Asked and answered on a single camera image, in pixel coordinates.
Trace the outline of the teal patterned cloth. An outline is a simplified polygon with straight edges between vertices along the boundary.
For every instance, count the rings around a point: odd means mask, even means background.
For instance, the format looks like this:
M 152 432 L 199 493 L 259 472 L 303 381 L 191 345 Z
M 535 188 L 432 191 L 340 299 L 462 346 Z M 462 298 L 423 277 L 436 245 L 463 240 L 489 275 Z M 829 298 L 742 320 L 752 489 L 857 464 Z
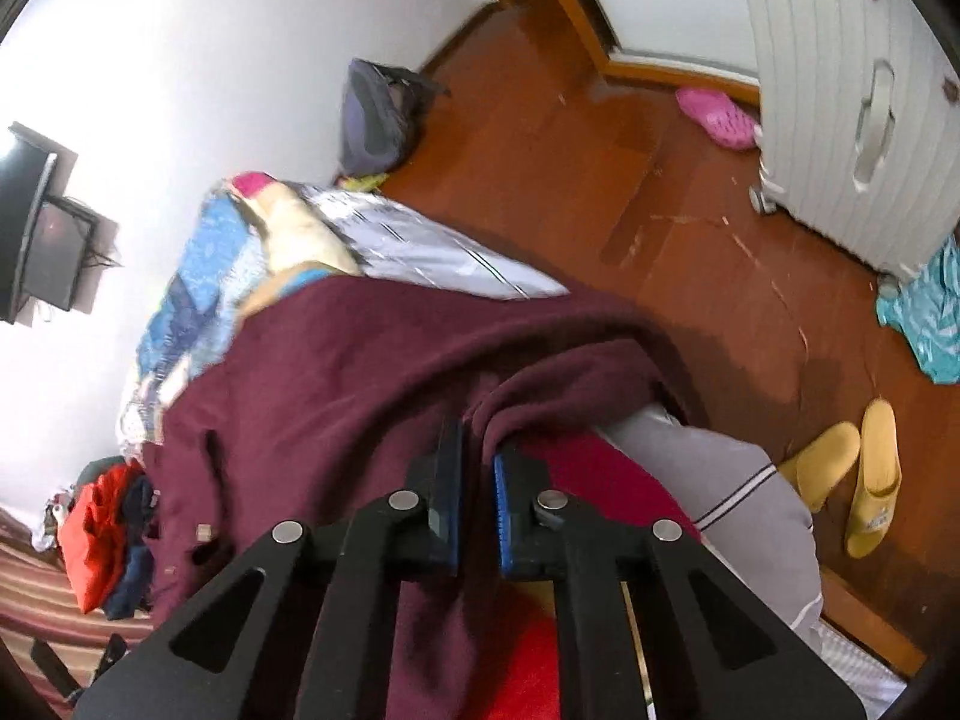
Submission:
M 937 385 L 960 380 L 960 262 L 950 234 L 919 277 L 895 298 L 878 296 L 875 315 L 882 327 L 900 332 L 924 376 Z

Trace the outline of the right yellow slipper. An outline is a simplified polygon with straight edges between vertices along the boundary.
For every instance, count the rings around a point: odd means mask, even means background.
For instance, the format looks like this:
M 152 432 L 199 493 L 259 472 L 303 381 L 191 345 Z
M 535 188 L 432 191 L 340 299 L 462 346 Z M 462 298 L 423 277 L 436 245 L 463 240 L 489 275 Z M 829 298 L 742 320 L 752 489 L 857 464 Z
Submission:
M 864 559 L 884 541 L 895 517 L 901 488 L 898 431 L 893 406 L 876 398 L 861 422 L 857 483 L 844 534 L 844 551 Z

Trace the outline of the maroon button shirt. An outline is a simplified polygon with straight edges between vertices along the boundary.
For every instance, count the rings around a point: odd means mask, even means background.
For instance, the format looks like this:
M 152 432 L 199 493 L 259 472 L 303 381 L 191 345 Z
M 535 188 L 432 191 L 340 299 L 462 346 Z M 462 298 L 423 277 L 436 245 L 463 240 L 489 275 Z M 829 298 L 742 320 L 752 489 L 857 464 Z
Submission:
M 282 520 L 327 525 L 404 483 L 465 422 L 483 497 L 512 434 L 622 421 L 659 403 L 706 422 L 679 353 L 631 302 L 571 288 L 494 301 L 327 277 L 247 319 L 187 385 L 143 458 L 160 491 L 153 619 Z M 466 586 L 405 583 L 386 718 L 560 718 L 555 622 L 493 566 L 477 505 Z

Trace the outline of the white ribbed suitcase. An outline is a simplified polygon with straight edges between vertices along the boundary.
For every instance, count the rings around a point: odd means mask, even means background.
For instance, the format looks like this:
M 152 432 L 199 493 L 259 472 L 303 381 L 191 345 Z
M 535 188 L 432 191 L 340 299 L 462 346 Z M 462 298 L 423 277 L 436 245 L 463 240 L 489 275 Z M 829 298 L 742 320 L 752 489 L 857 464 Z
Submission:
M 921 275 L 958 223 L 947 54 L 911 0 L 747 0 L 760 85 L 750 202 L 885 280 Z

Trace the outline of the left yellow slipper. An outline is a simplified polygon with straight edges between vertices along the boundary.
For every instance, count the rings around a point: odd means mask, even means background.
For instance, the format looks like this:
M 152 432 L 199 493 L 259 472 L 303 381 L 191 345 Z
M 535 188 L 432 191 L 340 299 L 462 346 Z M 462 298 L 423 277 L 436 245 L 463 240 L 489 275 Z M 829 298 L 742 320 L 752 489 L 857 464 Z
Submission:
M 822 511 L 830 494 L 854 468 L 861 454 L 861 433 L 852 422 L 828 427 L 814 442 L 778 466 L 805 507 Z

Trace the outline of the pink croc shoe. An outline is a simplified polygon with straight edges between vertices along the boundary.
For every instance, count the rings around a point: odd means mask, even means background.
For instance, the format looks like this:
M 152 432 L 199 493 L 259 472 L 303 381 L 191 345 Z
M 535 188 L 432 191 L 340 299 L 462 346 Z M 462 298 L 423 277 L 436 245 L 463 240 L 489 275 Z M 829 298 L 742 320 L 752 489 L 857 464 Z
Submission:
M 675 101 L 716 145 L 734 151 L 757 146 L 758 122 L 727 94 L 708 88 L 680 88 Z

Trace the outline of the black wall television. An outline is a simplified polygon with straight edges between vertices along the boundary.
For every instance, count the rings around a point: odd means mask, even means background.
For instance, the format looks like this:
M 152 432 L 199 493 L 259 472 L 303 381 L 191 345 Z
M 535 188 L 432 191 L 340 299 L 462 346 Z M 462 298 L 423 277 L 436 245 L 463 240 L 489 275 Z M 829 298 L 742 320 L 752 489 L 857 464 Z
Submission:
M 0 268 L 2 320 L 13 323 L 20 310 L 21 283 L 29 241 L 59 154 L 38 145 L 14 127 L 2 130 L 0 163 Z

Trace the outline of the grey purple backpack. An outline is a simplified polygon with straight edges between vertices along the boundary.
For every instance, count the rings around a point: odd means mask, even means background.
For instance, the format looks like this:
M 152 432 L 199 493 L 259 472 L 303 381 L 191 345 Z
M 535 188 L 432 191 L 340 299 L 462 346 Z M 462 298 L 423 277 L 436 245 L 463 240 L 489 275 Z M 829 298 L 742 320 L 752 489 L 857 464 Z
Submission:
M 340 109 L 340 172 L 357 179 L 389 174 L 416 147 L 434 101 L 449 94 L 418 71 L 353 59 Z

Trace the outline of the colourful fleece blanket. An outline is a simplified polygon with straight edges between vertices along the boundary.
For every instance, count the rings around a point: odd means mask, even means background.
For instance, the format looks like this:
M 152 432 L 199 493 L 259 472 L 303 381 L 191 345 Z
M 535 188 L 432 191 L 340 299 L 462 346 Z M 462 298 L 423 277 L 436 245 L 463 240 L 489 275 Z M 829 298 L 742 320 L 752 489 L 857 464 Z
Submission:
M 703 718 L 690 567 L 649 527 L 608 520 L 508 445 L 493 460 L 500 569 L 553 587 L 565 718 Z

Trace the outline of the red folded sweater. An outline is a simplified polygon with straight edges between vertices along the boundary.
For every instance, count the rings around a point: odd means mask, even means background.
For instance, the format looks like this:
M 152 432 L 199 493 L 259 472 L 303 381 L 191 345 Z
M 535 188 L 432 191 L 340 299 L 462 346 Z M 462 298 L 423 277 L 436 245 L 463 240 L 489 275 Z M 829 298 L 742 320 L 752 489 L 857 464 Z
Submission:
M 114 463 L 83 484 L 57 528 L 65 574 L 83 614 L 101 610 L 121 578 L 125 546 L 122 500 L 130 483 L 144 474 L 136 461 Z

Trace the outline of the striped pink curtain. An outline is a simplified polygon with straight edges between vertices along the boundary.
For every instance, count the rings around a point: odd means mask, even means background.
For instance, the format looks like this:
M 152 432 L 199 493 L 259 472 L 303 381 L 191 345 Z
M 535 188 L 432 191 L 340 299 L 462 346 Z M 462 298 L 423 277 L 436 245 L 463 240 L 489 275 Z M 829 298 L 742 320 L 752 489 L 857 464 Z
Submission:
M 58 557 L 44 557 L 29 543 L 20 522 L 2 512 L 2 642 L 22 674 L 59 718 L 73 709 L 32 661 L 31 647 L 44 640 L 60 656 L 71 676 L 87 686 L 113 635 L 133 649 L 151 632 L 146 613 L 109 621 L 102 611 L 83 614 Z

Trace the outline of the small wall monitor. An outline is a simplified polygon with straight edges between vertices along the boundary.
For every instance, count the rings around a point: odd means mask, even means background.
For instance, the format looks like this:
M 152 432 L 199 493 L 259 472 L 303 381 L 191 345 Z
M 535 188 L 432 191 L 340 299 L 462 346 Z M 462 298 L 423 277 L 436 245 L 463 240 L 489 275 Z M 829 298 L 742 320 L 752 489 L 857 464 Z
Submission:
M 98 216 L 69 199 L 46 197 L 37 211 L 21 288 L 68 312 L 98 229 Z

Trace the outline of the yellow slipper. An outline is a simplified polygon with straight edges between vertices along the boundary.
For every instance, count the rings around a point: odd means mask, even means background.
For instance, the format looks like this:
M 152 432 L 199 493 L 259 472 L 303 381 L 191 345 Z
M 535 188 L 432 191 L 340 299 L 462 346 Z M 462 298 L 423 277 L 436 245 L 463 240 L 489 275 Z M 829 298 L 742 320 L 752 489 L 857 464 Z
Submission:
M 884 541 L 895 517 L 901 488 L 898 431 L 893 406 L 876 398 L 861 422 L 857 483 L 844 534 L 844 551 L 864 559 Z
M 805 507 L 822 511 L 830 494 L 854 468 L 861 454 L 861 433 L 852 422 L 828 427 L 814 442 L 778 466 Z

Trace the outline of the navy folded sweater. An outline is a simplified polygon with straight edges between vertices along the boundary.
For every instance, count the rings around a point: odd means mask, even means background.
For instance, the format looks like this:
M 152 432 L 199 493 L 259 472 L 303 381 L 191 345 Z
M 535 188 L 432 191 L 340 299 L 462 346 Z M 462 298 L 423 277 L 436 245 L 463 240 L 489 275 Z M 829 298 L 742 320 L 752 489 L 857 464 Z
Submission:
M 145 538 L 153 525 L 155 507 L 153 483 L 146 475 L 137 476 L 128 486 L 121 505 L 121 520 L 125 528 L 122 575 L 101 606 L 110 621 L 135 616 L 148 598 L 155 558 Z

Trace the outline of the blue patchwork quilt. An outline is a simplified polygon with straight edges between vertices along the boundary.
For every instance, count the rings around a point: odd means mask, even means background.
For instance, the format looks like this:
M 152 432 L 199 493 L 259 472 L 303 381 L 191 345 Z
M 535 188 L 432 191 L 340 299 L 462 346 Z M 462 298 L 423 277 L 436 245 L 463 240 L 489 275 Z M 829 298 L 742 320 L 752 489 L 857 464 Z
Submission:
M 217 364 L 245 317 L 309 278 L 361 273 L 347 244 L 291 185 L 262 172 L 206 195 L 166 293 L 137 346 L 137 378 L 117 426 L 121 452 L 163 440 L 164 411 Z

